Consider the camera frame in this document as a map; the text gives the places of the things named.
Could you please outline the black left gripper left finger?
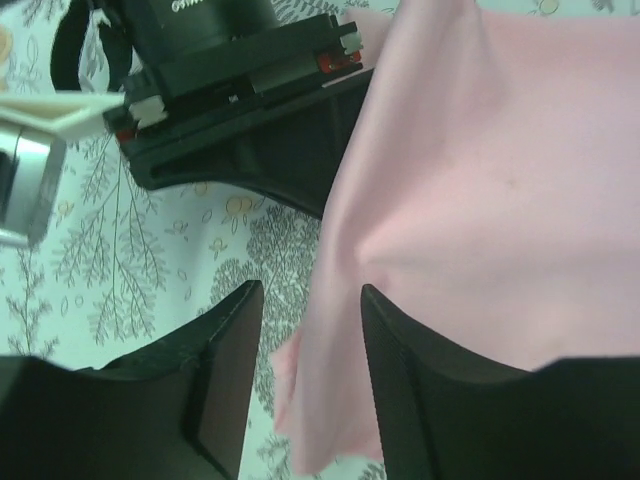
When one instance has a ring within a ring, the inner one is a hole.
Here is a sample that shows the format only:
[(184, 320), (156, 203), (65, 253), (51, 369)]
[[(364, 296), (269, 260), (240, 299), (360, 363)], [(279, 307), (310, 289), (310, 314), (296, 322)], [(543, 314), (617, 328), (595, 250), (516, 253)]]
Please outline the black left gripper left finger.
[(5, 479), (234, 479), (260, 338), (263, 287), (100, 369), (1, 360)]

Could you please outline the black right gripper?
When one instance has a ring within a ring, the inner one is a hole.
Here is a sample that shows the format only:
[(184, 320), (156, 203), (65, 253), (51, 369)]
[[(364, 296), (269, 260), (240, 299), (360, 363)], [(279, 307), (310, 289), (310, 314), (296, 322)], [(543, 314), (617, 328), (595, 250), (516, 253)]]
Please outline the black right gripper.
[(213, 181), (322, 217), (372, 78), (355, 22), (268, 1), (106, 1), (139, 71), (106, 122), (136, 184)]

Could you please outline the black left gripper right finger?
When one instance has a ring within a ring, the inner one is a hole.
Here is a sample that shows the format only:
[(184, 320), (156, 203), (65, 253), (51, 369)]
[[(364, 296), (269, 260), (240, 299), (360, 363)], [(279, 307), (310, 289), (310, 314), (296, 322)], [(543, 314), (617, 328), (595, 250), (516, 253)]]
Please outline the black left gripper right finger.
[(637, 358), (527, 372), (447, 339), (371, 285), (361, 318), (389, 478), (638, 477)]

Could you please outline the pink t shirt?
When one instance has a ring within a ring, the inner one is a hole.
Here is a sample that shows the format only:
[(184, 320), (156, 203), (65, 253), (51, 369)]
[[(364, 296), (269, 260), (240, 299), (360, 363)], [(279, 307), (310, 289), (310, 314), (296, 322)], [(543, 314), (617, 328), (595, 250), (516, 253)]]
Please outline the pink t shirt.
[(639, 350), (638, 18), (403, 1), (345, 20), (373, 76), (272, 358), (299, 475), (382, 456), (366, 284), (515, 367)]

